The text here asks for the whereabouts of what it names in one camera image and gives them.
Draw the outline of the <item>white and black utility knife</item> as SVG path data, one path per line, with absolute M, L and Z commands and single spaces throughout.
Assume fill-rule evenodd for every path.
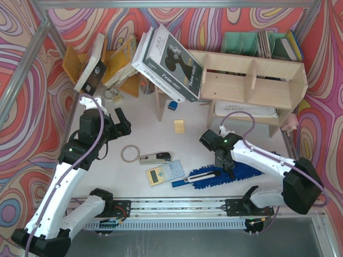
M 211 172 L 201 173 L 201 174 L 198 174 L 198 175 L 193 175 L 193 176 L 186 177 L 186 179 L 184 181 L 186 183 L 194 183 L 194 182 L 197 182 L 197 181 L 200 181 L 200 180 L 205 180 L 205 179 L 213 178 L 213 177 L 216 177 L 216 176 L 219 176 L 219 175 L 221 175 L 221 171 L 214 170 L 214 171 L 211 171 Z

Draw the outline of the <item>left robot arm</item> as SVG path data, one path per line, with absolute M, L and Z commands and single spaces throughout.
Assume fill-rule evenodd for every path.
M 113 216 L 113 194 L 99 188 L 92 190 L 70 214 L 65 211 L 92 162 L 99 159 L 100 149 L 131 133 L 131 124 L 122 109 L 116 108 L 115 112 L 118 124 L 97 108 L 81 115 L 79 129 L 62 147 L 53 180 L 37 211 L 24 228 L 15 229 L 11 236 L 26 255 L 65 256 L 72 239 L 88 222 L 97 216 Z

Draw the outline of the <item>blue microfiber duster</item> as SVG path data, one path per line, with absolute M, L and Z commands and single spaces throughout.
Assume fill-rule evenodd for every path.
M 195 169 L 189 173 L 189 176 L 198 175 L 201 173 L 207 173 L 214 170 L 221 171 L 221 175 L 213 177 L 213 178 L 205 179 L 205 180 L 200 180 L 194 183 L 186 183 L 184 181 L 186 178 L 184 178 L 184 179 L 172 182 L 171 185 L 173 188 L 175 188 L 175 187 L 180 187 L 180 186 L 191 184 L 195 189 L 201 190 L 207 187 L 214 187 L 214 186 L 219 186 L 222 184 L 245 180 L 245 179 L 260 176 L 263 174 L 261 171 L 258 171 L 257 169 L 253 167 L 250 167 L 243 163 L 235 162 L 234 167 L 233 167 L 234 174 L 235 174 L 234 180 L 230 178 L 229 173 L 225 172 L 223 168 L 218 168 L 218 167 L 215 167 L 214 165 L 208 165 L 205 167 L 201 167 L 199 169 Z

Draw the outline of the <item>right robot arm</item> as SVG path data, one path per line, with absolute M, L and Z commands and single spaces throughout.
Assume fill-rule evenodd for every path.
M 247 211 L 251 208 L 287 206 L 292 211 L 305 215 L 323 191 L 324 186 L 317 171 L 306 158 L 294 160 L 270 153 L 234 133 L 221 137 L 212 130 L 207 130 L 199 141 L 214 152 L 215 165 L 223 168 L 231 179 L 238 178 L 234 169 L 243 164 L 277 181 L 275 185 L 257 185 L 249 189 L 243 201 Z

